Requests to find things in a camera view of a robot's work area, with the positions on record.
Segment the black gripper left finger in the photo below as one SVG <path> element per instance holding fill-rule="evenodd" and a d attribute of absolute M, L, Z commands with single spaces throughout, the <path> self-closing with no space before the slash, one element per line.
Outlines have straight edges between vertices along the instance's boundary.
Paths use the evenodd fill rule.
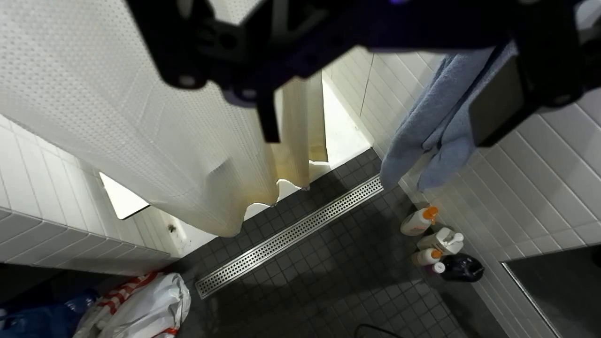
<path fill-rule="evenodd" d="M 259 0 L 238 24 L 210 0 L 126 0 L 161 81 L 178 90 L 220 86 L 227 103 L 255 109 L 263 139 L 278 143 L 274 90 L 255 75 L 267 60 L 274 0 Z"/>

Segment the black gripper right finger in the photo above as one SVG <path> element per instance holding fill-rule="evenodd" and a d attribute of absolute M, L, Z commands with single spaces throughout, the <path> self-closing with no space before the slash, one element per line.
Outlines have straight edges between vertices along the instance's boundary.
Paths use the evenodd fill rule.
<path fill-rule="evenodd" d="M 599 22 L 580 28 L 582 0 L 516 0 L 514 51 L 469 105 L 471 137 L 492 146 L 531 114 L 561 109 L 601 86 Z"/>

